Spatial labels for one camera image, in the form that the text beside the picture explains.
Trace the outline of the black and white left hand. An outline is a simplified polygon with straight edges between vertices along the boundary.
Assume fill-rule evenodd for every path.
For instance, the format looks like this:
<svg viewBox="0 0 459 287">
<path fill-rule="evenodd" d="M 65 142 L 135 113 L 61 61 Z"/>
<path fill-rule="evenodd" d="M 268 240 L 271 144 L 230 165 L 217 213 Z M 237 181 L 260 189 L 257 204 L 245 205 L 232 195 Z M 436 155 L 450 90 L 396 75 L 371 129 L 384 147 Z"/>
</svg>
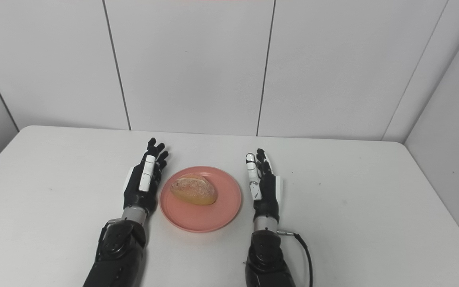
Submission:
<svg viewBox="0 0 459 287">
<path fill-rule="evenodd" d="M 124 208 L 139 207 L 152 215 L 158 206 L 158 187 L 167 165 L 168 151 L 164 143 L 151 138 L 142 160 L 130 169 L 124 189 Z"/>
</svg>

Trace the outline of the black and white right hand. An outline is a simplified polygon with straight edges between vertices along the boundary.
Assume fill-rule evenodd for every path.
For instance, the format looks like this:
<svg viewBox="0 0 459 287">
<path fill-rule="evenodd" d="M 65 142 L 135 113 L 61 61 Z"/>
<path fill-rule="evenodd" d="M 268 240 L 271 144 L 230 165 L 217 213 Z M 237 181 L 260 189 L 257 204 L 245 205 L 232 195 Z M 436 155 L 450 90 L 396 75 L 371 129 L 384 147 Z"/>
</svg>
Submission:
<svg viewBox="0 0 459 287">
<path fill-rule="evenodd" d="M 269 157 L 264 149 L 245 156 L 248 186 L 253 200 L 253 221 L 260 217 L 273 218 L 279 222 L 279 209 L 282 201 L 282 180 L 275 175 Z"/>
</svg>

